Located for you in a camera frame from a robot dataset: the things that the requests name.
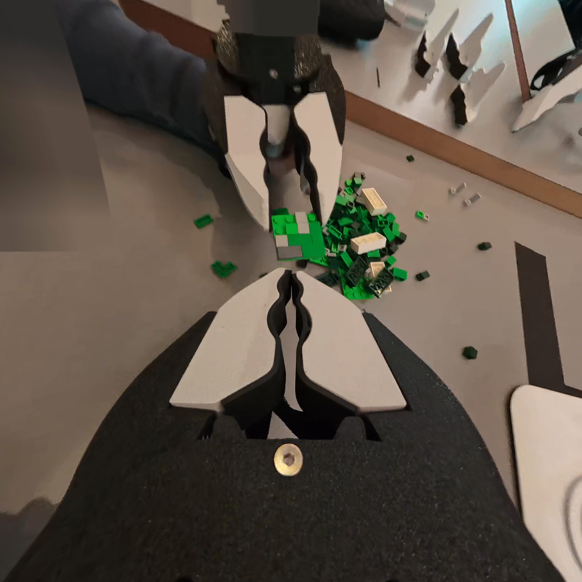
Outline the loose grey finger part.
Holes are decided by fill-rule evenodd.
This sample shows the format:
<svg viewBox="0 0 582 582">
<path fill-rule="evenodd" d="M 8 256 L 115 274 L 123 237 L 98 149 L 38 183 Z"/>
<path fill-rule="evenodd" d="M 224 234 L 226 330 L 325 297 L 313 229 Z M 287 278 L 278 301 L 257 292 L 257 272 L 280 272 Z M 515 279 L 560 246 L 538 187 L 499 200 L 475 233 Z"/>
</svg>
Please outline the loose grey finger part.
<svg viewBox="0 0 582 582">
<path fill-rule="evenodd" d="M 414 64 L 414 70 L 422 79 L 430 81 L 438 70 L 438 64 L 445 52 L 445 45 L 459 13 L 460 9 L 457 8 L 431 42 L 427 42 L 426 33 L 423 34 Z"/>
<path fill-rule="evenodd" d="M 461 128 L 473 121 L 483 98 L 497 82 L 505 67 L 506 63 L 500 62 L 491 70 L 478 69 L 468 81 L 457 85 L 449 97 L 455 127 Z"/>
<path fill-rule="evenodd" d="M 449 34 L 445 54 L 448 72 L 458 82 L 466 82 L 482 53 L 483 39 L 493 22 L 494 15 L 489 13 L 461 44 L 452 33 Z"/>
</svg>

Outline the spare black white gripper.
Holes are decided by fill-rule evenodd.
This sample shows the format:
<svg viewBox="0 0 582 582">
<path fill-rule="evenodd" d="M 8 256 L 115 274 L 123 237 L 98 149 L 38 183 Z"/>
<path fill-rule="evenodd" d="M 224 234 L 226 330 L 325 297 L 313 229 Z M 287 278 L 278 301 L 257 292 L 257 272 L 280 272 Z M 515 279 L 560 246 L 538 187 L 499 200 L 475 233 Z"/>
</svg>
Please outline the spare black white gripper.
<svg viewBox="0 0 582 582">
<path fill-rule="evenodd" d="M 530 90 L 534 95 L 522 105 L 512 133 L 531 125 L 559 103 L 581 100 L 581 48 L 543 65 L 534 75 Z"/>
</svg>

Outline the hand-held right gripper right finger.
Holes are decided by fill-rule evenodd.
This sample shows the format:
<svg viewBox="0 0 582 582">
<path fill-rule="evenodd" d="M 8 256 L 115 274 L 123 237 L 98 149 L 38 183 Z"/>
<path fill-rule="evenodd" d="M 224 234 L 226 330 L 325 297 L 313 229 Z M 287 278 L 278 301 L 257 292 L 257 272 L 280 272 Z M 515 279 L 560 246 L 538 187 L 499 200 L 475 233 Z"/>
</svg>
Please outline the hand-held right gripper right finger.
<svg viewBox="0 0 582 582">
<path fill-rule="evenodd" d="M 363 312 L 305 272 L 293 275 L 292 289 L 301 409 L 311 414 L 404 409 L 406 400 Z"/>
</svg>

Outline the black tape strip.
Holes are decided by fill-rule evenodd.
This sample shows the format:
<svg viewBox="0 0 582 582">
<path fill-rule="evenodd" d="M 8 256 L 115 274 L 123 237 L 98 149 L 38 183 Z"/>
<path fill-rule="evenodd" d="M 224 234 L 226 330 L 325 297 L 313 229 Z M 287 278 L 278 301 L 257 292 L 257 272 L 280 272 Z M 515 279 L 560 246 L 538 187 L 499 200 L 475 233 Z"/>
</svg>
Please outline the black tape strip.
<svg viewBox="0 0 582 582">
<path fill-rule="evenodd" d="M 528 382 L 580 398 L 581 389 L 564 381 L 547 260 L 520 243 L 514 249 Z"/>
</svg>

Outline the green grey lego plate assembly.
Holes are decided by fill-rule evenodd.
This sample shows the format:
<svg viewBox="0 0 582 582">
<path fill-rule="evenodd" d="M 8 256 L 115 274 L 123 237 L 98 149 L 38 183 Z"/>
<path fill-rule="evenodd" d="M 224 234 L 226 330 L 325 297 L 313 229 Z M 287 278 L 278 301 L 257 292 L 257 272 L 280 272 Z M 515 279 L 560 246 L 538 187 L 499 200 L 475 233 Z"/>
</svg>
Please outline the green grey lego plate assembly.
<svg viewBox="0 0 582 582">
<path fill-rule="evenodd" d="M 328 266 L 323 227 L 315 213 L 277 208 L 271 215 L 271 229 L 278 261 Z"/>
</svg>

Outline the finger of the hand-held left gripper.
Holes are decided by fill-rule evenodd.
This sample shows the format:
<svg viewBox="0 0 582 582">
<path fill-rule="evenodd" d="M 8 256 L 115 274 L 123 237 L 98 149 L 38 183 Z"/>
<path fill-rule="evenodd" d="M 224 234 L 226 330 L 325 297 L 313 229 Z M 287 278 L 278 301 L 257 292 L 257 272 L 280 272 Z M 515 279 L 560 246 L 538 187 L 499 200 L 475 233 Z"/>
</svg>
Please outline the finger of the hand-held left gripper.
<svg viewBox="0 0 582 582">
<path fill-rule="evenodd" d="M 343 147 L 325 92 L 306 95 L 293 110 L 300 169 L 309 183 L 310 200 L 325 225 L 335 205 Z"/>
<path fill-rule="evenodd" d="M 266 159 L 261 138 L 266 131 L 266 112 L 241 95 L 224 98 L 227 136 L 225 159 L 244 207 L 266 232 L 271 228 Z"/>
</svg>

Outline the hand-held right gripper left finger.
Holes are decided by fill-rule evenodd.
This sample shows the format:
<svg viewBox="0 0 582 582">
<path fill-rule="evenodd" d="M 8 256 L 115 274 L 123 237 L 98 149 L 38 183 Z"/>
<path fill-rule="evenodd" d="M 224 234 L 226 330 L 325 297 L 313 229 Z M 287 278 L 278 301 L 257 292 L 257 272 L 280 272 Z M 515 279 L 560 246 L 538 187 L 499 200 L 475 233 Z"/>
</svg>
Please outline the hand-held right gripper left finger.
<svg viewBox="0 0 582 582">
<path fill-rule="evenodd" d="M 215 314 L 169 402 L 224 414 L 267 414 L 285 393 L 280 333 L 291 272 L 277 268 Z"/>
</svg>

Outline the pile of lego bricks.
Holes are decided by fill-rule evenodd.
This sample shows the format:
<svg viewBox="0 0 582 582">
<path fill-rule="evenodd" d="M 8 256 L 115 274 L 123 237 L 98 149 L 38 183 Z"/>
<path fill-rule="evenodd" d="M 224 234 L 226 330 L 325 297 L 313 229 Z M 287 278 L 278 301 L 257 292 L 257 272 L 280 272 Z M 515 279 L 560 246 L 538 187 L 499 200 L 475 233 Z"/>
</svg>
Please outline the pile of lego bricks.
<svg viewBox="0 0 582 582">
<path fill-rule="evenodd" d="M 321 225 L 329 262 L 318 276 L 347 299 L 362 301 L 379 298 L 391 292 L 393 281 L 407 279 L 407 271 L 395 266 L 395 254 L 407 235 L 387 203 L 379 209 L 366 205 L 366 194 L 378 192 L 365 187 L 365 181 L 366 174 L 356 172 L 339 184 L 331 216 Z M 302 268 L 308 264 L 313 263 L 297 261 Z"/>
</svg>

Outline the white book stand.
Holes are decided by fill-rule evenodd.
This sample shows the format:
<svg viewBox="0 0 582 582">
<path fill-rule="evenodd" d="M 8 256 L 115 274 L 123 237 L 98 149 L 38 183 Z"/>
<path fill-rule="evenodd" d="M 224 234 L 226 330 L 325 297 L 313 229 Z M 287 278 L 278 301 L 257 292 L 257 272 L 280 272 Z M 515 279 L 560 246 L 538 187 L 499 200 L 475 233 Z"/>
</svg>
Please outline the white book stand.
<svg viewBox="0 0 582 582">
<path fill-rule="evenodd" d="M 581 581 L 581 398 L 521 385 L 510 398 L 525 525 L 565 581 Z"/>
</svg>

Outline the person's left forearm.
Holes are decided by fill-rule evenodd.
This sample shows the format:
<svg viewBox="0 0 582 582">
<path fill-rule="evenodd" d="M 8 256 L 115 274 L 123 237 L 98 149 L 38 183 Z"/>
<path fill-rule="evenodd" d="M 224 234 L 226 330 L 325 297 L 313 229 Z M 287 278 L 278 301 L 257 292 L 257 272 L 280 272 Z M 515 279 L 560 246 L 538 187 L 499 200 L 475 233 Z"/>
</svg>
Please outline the person's left forearm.
<svg viewBox="0 0 582 582">
<path fill-rule="evenodd" d="M 224 165 L 202 104 L 205 62 L 111 1 L 53 1 L 83 98 L 179 135 Z"/>
</svg>

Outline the black round object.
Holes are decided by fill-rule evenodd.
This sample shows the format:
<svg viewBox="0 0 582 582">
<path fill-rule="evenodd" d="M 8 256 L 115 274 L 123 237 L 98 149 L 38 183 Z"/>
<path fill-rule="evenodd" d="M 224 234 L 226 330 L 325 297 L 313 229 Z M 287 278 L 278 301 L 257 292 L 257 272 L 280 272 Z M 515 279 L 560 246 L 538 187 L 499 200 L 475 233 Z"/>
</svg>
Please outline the black round object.
<svg viewBox="0 0 582 582">
<path fill-rule="evenodd" d="M 383 1 L 320 1 L 318 34 L 342 42 L 372 41 L 385 22 Z"/>
</svg>

